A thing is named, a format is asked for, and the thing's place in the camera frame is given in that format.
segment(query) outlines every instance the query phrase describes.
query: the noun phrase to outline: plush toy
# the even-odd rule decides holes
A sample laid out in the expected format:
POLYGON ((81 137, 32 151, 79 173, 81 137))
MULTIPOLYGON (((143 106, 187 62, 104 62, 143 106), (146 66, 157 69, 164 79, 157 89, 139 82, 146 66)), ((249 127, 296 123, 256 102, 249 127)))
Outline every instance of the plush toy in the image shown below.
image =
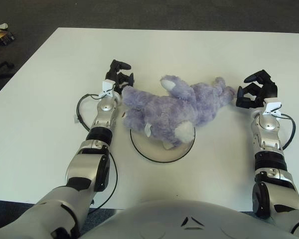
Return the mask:
POLYGON ((218 109, 230 103, 235 95, 234 89, 226 87, 220 77, 212 86, 205 83, 189 86, 176 76, 164 76, 160 83, 170 96, 156 96, 130 86, 123 89, 123 102, 130 107, 124 125, 161 140, 166 149, 191 142, 194 127, 213 120, 218 109))

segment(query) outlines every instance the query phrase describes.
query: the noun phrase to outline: gray carpet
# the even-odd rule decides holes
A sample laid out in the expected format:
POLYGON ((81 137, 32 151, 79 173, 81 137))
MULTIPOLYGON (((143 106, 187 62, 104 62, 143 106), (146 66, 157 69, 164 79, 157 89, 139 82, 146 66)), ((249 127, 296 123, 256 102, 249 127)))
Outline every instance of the gray carpet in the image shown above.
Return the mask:
MULTIPOLYGON (((0 61, 16 71, 58 27, 299 33, 299 0, 0 0, 3 22, 16 41, 0 47, 0 61)), ((0 80, 0 89, 8 81, 0 80)), ((30 206, 0 201, 0 227, 30 206)), ((92 214, 82 231, 112 214, 92 214)))

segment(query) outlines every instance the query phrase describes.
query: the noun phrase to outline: stuffed animal paw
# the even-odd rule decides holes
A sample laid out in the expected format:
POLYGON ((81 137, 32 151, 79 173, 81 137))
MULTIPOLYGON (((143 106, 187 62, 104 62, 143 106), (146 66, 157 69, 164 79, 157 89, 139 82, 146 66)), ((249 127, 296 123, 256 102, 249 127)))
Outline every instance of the stuffed animal paw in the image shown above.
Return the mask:
POLYGON ((218 109, 235 95, 220 77, 212 85, 189 86, 176 76, 164 76, 160 83, 169 96, 156 96, 130 86, 123 89, 123 102, 129 107, 124 125, 161 140, 166 148, 191 142, 194 128, 213 120, 218 109))

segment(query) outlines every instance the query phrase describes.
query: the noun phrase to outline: white paw pad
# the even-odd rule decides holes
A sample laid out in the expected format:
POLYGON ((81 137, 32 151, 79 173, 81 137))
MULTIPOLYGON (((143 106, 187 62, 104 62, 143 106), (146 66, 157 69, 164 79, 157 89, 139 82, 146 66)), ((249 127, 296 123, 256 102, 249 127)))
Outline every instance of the white paw pad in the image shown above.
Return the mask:
POLYGON ((175 129, 175 137, 178 138, 183 143, 189 143, 194 140, 195 137, 195 129, 190 121, 185 121, 181 123, 175 129))
POLYGON ((163 86, 166 90, 171 91, 175 87, 175 83, 169 80, 161 80, 161 86, 163 86))

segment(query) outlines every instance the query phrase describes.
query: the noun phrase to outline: white table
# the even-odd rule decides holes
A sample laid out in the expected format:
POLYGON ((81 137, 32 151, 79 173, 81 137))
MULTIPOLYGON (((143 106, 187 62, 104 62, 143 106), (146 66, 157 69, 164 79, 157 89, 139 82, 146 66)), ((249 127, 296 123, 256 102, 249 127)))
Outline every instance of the white table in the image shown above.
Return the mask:
MULTIPOLYGON (((159 79, 180 76, 189 84, 223 76, 234 88, 265 69, 276 82, 284 113, 297 123, 285 151, 299 190, 299 34, 59 28, 0 91, 0 200, 36 203, 64 185, 66 168, 87 132, 73 115, 80 97, 98 93, 113 59, 132 65, 135 87, 166 94, 159 79)), ((82 105, 90 124, 96 102, 82 105)), ((159 164, 140 156, 122 125, 121 107, 111 152, 119 181, 105 208, 123 209, 156 199, 191 199, 251 211, 254 185, 251 118, 232 105, 196 129, 181 160, 159 164)), ((281 140, 291 132, 282 122, 281 140)), ((107 190, 95 207, 111 193, 107 190)))

